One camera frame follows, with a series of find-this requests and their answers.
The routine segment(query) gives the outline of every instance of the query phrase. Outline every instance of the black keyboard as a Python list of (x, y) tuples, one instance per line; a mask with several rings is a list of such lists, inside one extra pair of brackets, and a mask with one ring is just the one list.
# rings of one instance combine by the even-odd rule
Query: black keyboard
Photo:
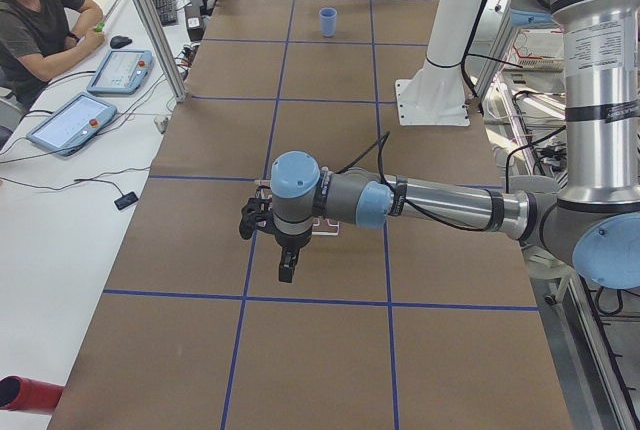
[(160, 23), (162, 25), (171, 25), (178, 21), (178, 14), (176, 13), (176, 0), (151, 0), (156, 7), (158, 17), (160, 17)]

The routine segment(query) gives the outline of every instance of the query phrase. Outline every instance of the dark t-shirt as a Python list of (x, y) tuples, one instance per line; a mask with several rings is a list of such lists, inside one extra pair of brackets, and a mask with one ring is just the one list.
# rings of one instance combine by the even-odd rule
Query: dark t-shirt
[(40, 53), (48, 57), (64, 51), (69, 23), (64, 8), (78, 10), (84, 0), (40, 0), (34, 12), (16, 0), (0, 0), (0, 66), (19, 102), (30, 107), (46, 82), (17, 60)]

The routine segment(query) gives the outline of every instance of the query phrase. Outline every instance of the red cylinder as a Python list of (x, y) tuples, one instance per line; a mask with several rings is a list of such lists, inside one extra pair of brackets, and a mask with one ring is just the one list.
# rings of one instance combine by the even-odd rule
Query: red cylinder
[(0, 380), (0, 410), (51, 415), (64, 387), (23, 377)]

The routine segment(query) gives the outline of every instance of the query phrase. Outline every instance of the robotic arm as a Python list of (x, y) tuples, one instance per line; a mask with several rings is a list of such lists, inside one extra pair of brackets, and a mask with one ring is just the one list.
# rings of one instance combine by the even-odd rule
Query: robotic arm
[(379, 228), (387, 216), (410, 216), (500, 231), (545, 248), (603, 286), (640, 286), (640, 0), (513, 0), (512, 6), (514, 20), (536, 23), (550, 11), (564, 28), (567, 186), (558, 195), (503, 194), (360, 169), (332, 173), (305, 153), (289, 152), (273, 164), (272, 199), (250, 199), (240, 224), (243, 238), (255, 230), (275, 236), (280, 281), (292, 281), (313, 217)]

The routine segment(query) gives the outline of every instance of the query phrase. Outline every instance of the cup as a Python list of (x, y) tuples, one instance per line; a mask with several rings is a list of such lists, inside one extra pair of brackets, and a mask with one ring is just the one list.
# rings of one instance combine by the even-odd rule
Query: cup
[(320, 31), (323, 37), (333, 37), (336, 33), (338, 11), (335, 8), (325, 7), (320, 9)]
[(0, 410), (52, 415), (64, 387), (24, 377), (0, 380)]

